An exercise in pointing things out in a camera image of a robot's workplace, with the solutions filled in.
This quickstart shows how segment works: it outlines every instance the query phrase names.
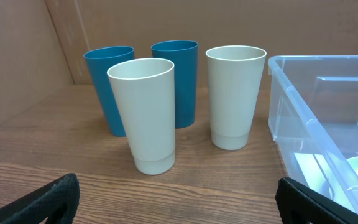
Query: wooden table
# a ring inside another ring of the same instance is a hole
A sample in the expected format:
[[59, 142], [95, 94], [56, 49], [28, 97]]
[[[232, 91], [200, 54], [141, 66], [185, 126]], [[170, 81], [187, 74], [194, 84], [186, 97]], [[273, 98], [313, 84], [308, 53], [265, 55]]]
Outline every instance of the wooden table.
[[259, 92], [246, 147], [225, 151], [210, 140], [200, 88], [196, 122], [177, 130], [175, 165], [147, 176], [126, 138], [109, 133], [93, 87], [66, 87], [0, 125], [0, 207], [74, 172], [75, 223], [280, 223], [274, 196], [285, 167], [268, 127], [269, 98]]

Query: cup rim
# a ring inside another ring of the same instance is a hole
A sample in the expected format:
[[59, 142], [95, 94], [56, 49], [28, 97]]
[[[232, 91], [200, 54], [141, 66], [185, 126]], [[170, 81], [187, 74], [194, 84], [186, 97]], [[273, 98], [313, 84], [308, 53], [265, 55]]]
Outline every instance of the cup rim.
[[[141, 61], [141, 60], [159, 60], [159, 61], [165, 61], [165, 62], [168, 62], [171, 64], [171, 67], [164, 71], [164, 72], [161, 72], [161, 73], [158, 73], [158, 74], [155, 74], [155, 75], [149, 75], [147, 77], [140, 77], [140, 78], [121, 78], [121, 77], [115, 77], [115, 76], [112, 76], [109, 74], [110, 70], [112, 69], [115, 69], [116, 67], [118, 66], [121, 66], [121, 65], [124, 65], [126, 63], [134, 63], [134, 62], [138, 62], [138, 61]], [[164, 75], [170, 71], [172, 71], [175, 67], [175, 64], [170, 61], [170, 60], [167, 60], [167, 59], [163, 59], [163, 58], [140, 58], [140, 59], [134, 59], [134, 60], [128, 60], [126, 62], [121, 62], [121, 63], [118, 63], [116, 65], [113, 65], [112, 67], [110, 67], [108, 70], [107, 70], [107, 76], [110, 77], [110, 78], [113, 78], [113, 79], [117, 79], [117, 80], [143, 80], [143, 79], [148, 79], [148, 78], [154, 78], [154, 77], [157, 77], [157, 76], [160, 76], [160, 75]]]
[[[216, 49], [220, 49], [220, 48], [228, 48], [228, 47], [240, 47], [240, 48], [248, 48], [248, 49], [257, 49], [257, 50], [262, 51], [264, 54], [262, 56], [259, 56], [259, 57], [246, 58], [246, 59], [225, 59], [225, 58], [212, 57], [212, 56], [208, 55], [208, 53], [210, 51], [212, 51], [212, 50], [216, 50]], [[207, 50], [205, 52], [205, 55], [207, 57], [209, 57], [209, 58], [213, 58], [213, 59], [216, 59], [216, 60], [227, 61], [227, 62], [246, 62], [246, 61], [257, 60], [257, 59], [260, 59], [260, 58], [264, 58], [264, 57], [266, 57], [267, 52], [266, 52], [266, 50], [261, 49], [260, 47], [254, 47], [254, 46], [248, 46], [248, 45], [226, 45], [226, 46], [220, 46], [220, 47], [213, 47], [213, 48]]]
[[[168, 42], [191, 42], [191, 43], [194, 43], [195, 45], [192, 46], [192, 47], [188, 47], [188, 48], [184, 48], [184, 49], [178, 49], [178, 50], [158, 50], [158, 49], [154, 48], [158, 44], [164, 44], [164, 43], [168, 43]], [[158, 52], [178, 52], [178, 51], [182, 51], [182, 50], [193, 49], [195, 47], [198, 47], [198, 42], [195, 41], [195, 40], [166, 40], [166, 41], [161, 41], [161, 42], [153, 44], [151, 46], [151, 49], [154, 50], [154, 51], [158, 51]]]
[[[127, 48], [128, 52], [124, 53], [124, 54], [119, 54], [119, 55], [115, 55], [115, 56], [110, 56], [110, 57], [89, 57], [88, 55], [91, 54], [91, 53], [94, 53], [94, 52], [97, 52], [99, 50], [105, 50], [105, 49], [114, 49], [114, 48], [118, 48], [118, 47], [125, 47]], [[126, 45], [118, 45], [118, 46], [109, 46], [109, 47], [101, 47], [101, 48], [98, 48], [98, 49], [94, 49], [94, 50], [90, 50], [88, 51], [87, 53], [84, 54], [84, 58], [87, 59], [87, 60], [101, 60], [101, 59], [109, 59], [109, 58], [115, 58], [115, 57], [121, 57], [121, 56], [124, 56], [124, 55], [127, 55], [127, 54], [131, 54], [135, 51], [135, 49], [131, 46], [126, 46]]]

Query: black plastic object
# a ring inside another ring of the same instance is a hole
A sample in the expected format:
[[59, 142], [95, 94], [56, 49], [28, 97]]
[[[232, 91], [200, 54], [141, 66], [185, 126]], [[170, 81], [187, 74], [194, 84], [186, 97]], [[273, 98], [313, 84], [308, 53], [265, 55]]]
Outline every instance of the black plastic object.
[[0, 223], [73, 223], [80, 200], [75, 174], [67, 174], [0, 208]]
[[284, 224], [358, 224], [358, 214], [289, 177], [278, 181], [276, 202]]

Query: cup base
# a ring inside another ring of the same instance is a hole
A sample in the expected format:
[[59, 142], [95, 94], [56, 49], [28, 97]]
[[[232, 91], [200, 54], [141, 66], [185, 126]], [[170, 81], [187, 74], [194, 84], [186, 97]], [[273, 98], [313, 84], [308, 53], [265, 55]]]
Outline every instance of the cup base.
[[160, 159], [159, 161], [142, 161], [135, 159], [136, 168], [144, 174], [147, 175], [159, 175], [173, 167], [175, 163], [175, 151], [173, 151], [169, 156]]
[[115, 136], [115, 137], [126, 137], [125, 133], [118, 133], [118, 132], [112, 132], [110, 131], [110, 133]]
[[188, 120], [186, 122], [175, 122], [175, 129], [187, 128], [194, 123], [195, 119]]
[[211, 140], [215, 146], [225, 150], [238, 150], [246, 146], [249, 133], [239, 137], [227, 137], [211, 131]]

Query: transparent storage bin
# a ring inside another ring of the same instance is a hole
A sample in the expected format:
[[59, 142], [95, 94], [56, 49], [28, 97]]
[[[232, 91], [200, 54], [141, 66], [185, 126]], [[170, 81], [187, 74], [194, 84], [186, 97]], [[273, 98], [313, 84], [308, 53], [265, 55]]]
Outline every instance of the transparent storage bin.
[[358, 55], [276, 56], [268, 124], [290, 177], [358, 213]]

